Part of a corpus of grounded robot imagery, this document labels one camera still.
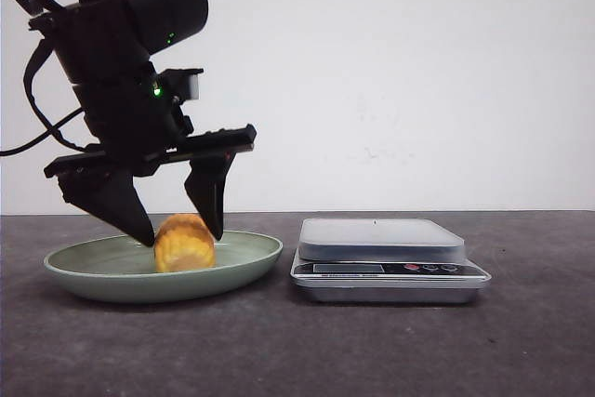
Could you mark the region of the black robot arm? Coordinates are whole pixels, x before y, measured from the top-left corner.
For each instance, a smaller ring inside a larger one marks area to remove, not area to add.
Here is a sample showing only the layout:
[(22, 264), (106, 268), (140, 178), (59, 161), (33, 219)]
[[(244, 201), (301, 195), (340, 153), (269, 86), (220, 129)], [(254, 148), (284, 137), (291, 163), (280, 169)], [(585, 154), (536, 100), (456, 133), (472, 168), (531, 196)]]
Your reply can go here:
[(205, 27), (208, 0), (16, 1), (42, 35), (26, 66), (25, 89), (56, 56), (95, 138), (46, 166), (64, 200), (149, 246), (153, 227), (133, 180), (186, 161), (191, 172), (185, 190), (220, 238), (226, 176), (234, 156), (252, 149), (256, 129), (195, 135), (181, 107), (198, 96), (198, 71), (157, 72), (150, 60)]

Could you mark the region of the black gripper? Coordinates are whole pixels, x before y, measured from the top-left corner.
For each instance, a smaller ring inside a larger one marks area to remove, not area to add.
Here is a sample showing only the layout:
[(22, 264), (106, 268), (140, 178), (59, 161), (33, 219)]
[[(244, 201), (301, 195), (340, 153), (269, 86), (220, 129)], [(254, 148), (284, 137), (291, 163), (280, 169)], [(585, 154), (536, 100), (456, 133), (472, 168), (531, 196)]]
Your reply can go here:
[(177, 103), (165, 91), (160, 73), (149, 61), (120, 73), (103, 73), (98, 65), (85, 68), (64, 62), (62, 66), (87, 127), (99, 140), (98, 147), (57, 158), (45, 168), (48, 178), (58, 176), (63, 199), (152, 246), (153, 226), (130, 172), (87, 167), (115, 165), (146, 177), (159, 165), (192, 159), (186, 193), (212, 236), (220, 240), (233, 153), (252, 149), (256, 129), (247, 125), (194, 136), (192, 121), (181, 110), (184, 102)]

